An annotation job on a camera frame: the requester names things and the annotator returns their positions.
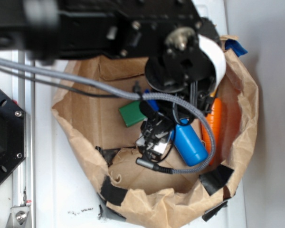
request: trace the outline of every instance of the metal clamp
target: metal clamp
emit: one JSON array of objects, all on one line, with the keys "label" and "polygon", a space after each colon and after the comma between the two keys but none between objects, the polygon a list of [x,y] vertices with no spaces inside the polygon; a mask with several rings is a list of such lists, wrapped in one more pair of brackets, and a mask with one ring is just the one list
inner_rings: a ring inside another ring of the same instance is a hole
[{"label": "metal clamp", "polygon": [[10,209],[9,220],[5,228],[31,228],[32,217],[30,206],[14,207]]}]

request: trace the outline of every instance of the black connector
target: black connector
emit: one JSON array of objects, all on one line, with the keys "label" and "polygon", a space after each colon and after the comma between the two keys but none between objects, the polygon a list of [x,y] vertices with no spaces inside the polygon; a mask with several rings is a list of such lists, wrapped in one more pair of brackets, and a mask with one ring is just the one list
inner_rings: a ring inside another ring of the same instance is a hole
[{"label": "black connector", "polygon": [[167,173],[167,174],[173,174],[172,173],[172,170],[171,168],[165,168],[165,167],[162,167],[162,166],[159,166],[158,164],[156,163],[153,163],[151,161],[147,161],[147,160],[144,160],[142,158],[138,158],[136,159],[136,164],[138,165],[141,165],[145,168],[148,168],[150,170],[153,170],[153,171],[157,171],[157,172],[163,172],[163,173]]}]

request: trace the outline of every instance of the bolt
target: bolt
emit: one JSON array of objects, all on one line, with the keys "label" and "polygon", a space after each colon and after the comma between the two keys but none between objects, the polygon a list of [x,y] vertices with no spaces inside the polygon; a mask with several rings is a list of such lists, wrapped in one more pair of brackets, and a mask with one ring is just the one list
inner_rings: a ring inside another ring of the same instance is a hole
[{"label": "bolt", "polygon": [[195,28],[196,29],[200,29],[200,27],[203,25],[203,23],[201,21],[198,21],[195,23]]},{"label": "bolt", "polygon": [[167,49],[167,54],[172,54],[173,53],[173,50],[171,48]]},{"label": "bolt", "polygon": [[0,47],[7,48],[12,44],[13,40],[9,37],[0,37]]},{"label": "bolt", "polygon": [[126,56],[128,55],[127,50],[123,49],[123,50],[120,52],[120,55],[121,55],[122,57],[126,57]]},{"label": "bolt", "polygon": [[141,24],[135,20],[132,22],[132,28],[135,30],[139,30],[141,28]]},{"label": "bolt", "polygon": [[184,0],[176,0],[176,3],[182,5],[184,4]]},{"label": "bolt", "polygon": [[186,49],[186,43],[185,42],[181,42],[177,45],[177,48],[181,51],[184,51]]},{"label": "bolt", "polygon": [[15,116],[21,117],[21,116],[22,116],[22,112],[21,112],[21,111],[16,111],[16,112],[15,112]]},{"label": "bolt", "polygon": [[27,218],[27,215],[24,211],[19,211],[16,214],[16,220],[19,222],[20,225],[23,224],[23,222],[26,220],[26,218]]}]

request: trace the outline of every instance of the gray braided cable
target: gray braided cable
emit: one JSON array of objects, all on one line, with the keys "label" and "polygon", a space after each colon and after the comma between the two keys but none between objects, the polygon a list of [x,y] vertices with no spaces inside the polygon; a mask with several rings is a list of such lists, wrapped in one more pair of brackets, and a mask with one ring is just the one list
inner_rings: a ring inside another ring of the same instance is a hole
[{"label": "gray braided cable", "polygon": [[[140,96],[136,93],[126,92],[124,90],[112,87],[112,86],[107,85],[105,83],[101,83],[101,82],[92,80],[90,78],[85,78],[85,77],[67,74],[67,73],[63,73],[63,72],[47,70],[47,69],[38,68],[38,67],[34,67],[34,66],[28,66],[28,65],[24,65],[24,64],[19,64],[19,63],[15,63],[15,62],[5,60],[5,59],[1,59],[1,58],[0,58],[0,66],[13,68],[13,69],[17,69],[20,71],[26,71],[26,72],[30,72],[33,74],[38,74],[38,75],[43,75],[43,76],[73,81],[73,82],[81,83],[81,84],[88,85],[88,86],[93,86],[93,87],[99,88],[101,90],[104,90],[108,93],[111,93],[113,95],[116,95],[118,97],[122,97],[122,98],[129,99],[129,100],[139,100],[140,99]],[[195,115],[201,121],[201,123],[204,125],[207,133],[209,134],[210,143],[211,143],[211,152],[210,152],[208,158],[196,168],[185,169],[185,170],[174,170],[173,169],[172,173],[175,173],[175,174],[177,174],[177,173],[193,173],[193,172],[202,171],[204,168],[206,168],[209,165],[209,162],[211,161],[211,159],[213,158],[214,153],[215,153],[215,140],[214,140],[213,132],[212,132],[204,114],[199,109],[197,109],[196,107],[191,105],[190,103],[180,99],[179,97],[172,96],[170,94],[149,93],[149,94],[143,94],[142,98],[143,98],[143,100],[168,101],[168,102],[172,102],[172,103],[175,103],[177,105],[184,107],[185,109],[187,109],[189,112],[191,112],[193,115]]]}]

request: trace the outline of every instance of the blue tape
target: blue tape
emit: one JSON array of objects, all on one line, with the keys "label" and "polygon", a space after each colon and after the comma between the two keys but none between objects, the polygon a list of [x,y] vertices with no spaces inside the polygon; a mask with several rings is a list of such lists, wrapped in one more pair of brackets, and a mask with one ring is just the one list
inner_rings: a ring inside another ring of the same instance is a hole
[{"label": "blue tape", "polygon": [[242,47],[242,45],[233,39],[228,39],[225,43],[225,49],[232,49],[237,57],[243,56],[248,53],[248,51]]}]

